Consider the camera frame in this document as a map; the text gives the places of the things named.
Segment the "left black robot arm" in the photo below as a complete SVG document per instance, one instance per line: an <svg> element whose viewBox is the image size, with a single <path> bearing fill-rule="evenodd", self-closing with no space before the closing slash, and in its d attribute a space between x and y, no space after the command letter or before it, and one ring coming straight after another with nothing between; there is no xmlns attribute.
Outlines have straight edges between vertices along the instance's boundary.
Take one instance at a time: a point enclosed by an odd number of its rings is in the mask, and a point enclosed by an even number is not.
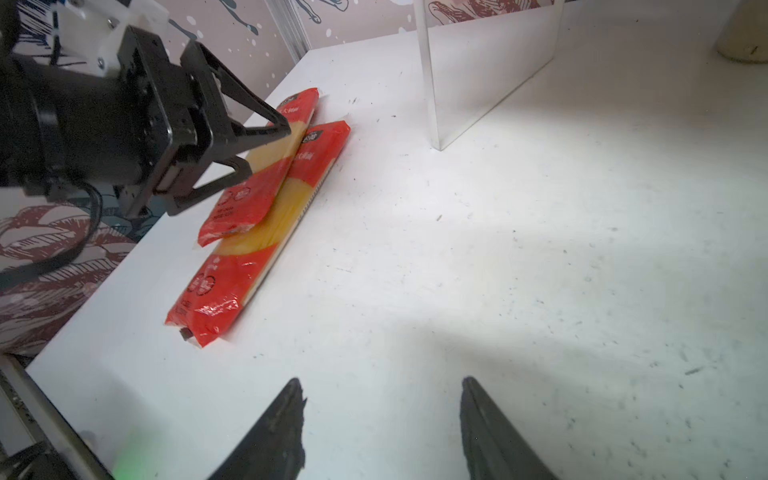
<svg viewBox="0 0 768 480"><path fill-rule="evenodd" d="M178 63L155 1L51 1L51 51L17 51L20 7L1 5L1 183L51 202L114 188L122 214L159 199L179 214L250 177L243 153L288 136L288 121L207 47Z"/></svg>

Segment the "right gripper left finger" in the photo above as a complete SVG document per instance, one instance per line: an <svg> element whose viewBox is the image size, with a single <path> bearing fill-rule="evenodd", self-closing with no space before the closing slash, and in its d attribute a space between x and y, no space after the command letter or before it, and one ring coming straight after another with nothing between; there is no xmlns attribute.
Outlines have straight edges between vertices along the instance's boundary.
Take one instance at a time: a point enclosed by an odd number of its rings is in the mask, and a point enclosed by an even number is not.
<svg viewBox="0 0 768 480"><path fill-rule="evenodd" d="M305 467L306 399L291 378L209 479L296 480Z"/></svg>

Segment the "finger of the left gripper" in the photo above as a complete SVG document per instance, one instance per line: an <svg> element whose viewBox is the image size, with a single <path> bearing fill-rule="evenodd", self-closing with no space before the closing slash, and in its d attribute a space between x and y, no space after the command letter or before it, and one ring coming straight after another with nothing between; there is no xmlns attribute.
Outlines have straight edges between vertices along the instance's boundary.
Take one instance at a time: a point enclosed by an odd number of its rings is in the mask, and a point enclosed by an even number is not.
<svg viewBox="0 0 768 480"><path fill-rule="evenodd" d="M226 175L200 183L200 179L212 164L228 167L230 171ZM157 196L165 204L167 213L174 216L241 183L251 173L248 162L239 156L212 162L174 161L157 184Z"/></svg>
<svg viewBox="0 0 768 480"><path fill-rule="evenodd" d="M203 44L190 42L181 55L180 65L190 78L195 98L193 118L201 126L203 160L227 160L290 135L291 127L285 117L255 95ZM228 101L257 114L267 124L244 126L228 113Z"/></svg>

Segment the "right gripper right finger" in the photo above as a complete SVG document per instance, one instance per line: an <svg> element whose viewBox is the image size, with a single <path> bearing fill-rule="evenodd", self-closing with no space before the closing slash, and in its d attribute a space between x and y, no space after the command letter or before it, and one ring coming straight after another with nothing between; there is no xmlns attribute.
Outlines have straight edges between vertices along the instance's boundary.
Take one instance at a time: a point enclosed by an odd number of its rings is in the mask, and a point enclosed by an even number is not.
<svg viewBox="0 0 768 480"><path fill-rule="evenodd" d="M472 480L557 479L479 381L462 381L460 426Z"/></svg>

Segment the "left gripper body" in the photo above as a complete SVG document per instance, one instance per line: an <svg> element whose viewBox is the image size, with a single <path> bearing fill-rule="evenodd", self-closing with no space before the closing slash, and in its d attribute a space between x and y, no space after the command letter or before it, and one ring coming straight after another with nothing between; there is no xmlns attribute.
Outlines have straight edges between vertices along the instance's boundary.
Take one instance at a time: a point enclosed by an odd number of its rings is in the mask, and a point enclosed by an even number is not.
<svg viewBox="0 0 768 480"><path fill-rule="evenodd" d="M138 27L126 29L118 60L113 153L120 206L136 216L158 197L178 214L216 191L215 182L197 184L216 160L215 65L197 42L174 64L159 36Z"/></svg>

